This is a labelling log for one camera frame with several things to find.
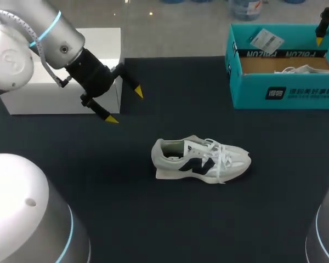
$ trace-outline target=black tabletop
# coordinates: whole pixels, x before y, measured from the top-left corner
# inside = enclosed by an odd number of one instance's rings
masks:
[[[35,162],[87,228],[92,263],[305,262],[310,223],[329,188],[329,111],[241,111],[224,58],[128,59],[118,125],[96,116],[10,116],[0,153]],[[251,153],[225,185],[155,179],[158,138],[195,134]]]

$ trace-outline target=robotic arm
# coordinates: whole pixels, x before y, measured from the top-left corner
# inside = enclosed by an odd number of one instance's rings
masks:
[[[320,15],[322,20],[316,29],[317,45],[320,46],[329,27],[329,7]]]
[[[117,123],[93,98],[106,93],[118,76],[143,98],[141,86],[124,64],[110,70],[84,44],[84,36],[47,1],[0,0],[0,94],[19,89],[31,79],[31,49],[58,86],[63,88],[74,78],[85,90],[82,105],[103,120]],[[70,77],[59,79],[48,65],[65,68]]]

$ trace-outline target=white sneaker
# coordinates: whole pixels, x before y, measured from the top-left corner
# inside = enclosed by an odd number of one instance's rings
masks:
[[[251,164],[248,152],[242,148],[194,135],[176,141],[159,139],[151,158],[157,179],[195,177],[208,184],[223,184],[236,178]]]
[[[329,70],[318,70],[316,68],[312,68],[309,65],[304,65],[302,67],[294,68],[287,67],[282,72],[275,71],[274,73],[326,73],[329,74]]]

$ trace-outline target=shoelace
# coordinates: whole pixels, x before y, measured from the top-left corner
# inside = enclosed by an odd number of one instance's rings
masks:
[[[292,72],[291,70],[294,70],[295,68],[294,67],[287,67],[286,69],[284,69],[282,72],[277,72],[277,71],[274,71],[274,73],[295,73],[295,72]]]
[[[226,152],[225,145],[220,144],[212,139],[205,139],[205,141],[210,142],[208,145],[208,153],[205,153],[204,156],[208,158],[218,158],[217,168],[215,170],[215,175],[220,184],[224,184],[220,178],[220,169],[223,166],[224,170],[227,170],[232,165],[232,160],[230,155]]]

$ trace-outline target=white box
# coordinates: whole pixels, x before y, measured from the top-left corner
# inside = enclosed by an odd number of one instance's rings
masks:
[[[121,52],[122,39],[120,28],[83,28],[78,29],[86,38],[85,48],[89,49],[110,69],[124,62]],[[34,57],[34,75],[27,85],[19,90],[1,95],[11,115],[26,114],[84,114],[94,112],[81,104],[80,96],[84,89],[73,79],[65,88],[60,88],[46,72],[37,55]],[[63,68],[53,70],[60,78],[69,74]],[[95,99],[111,113],[119,113],[122,95],[121,77],[118,77],[110,90]]]

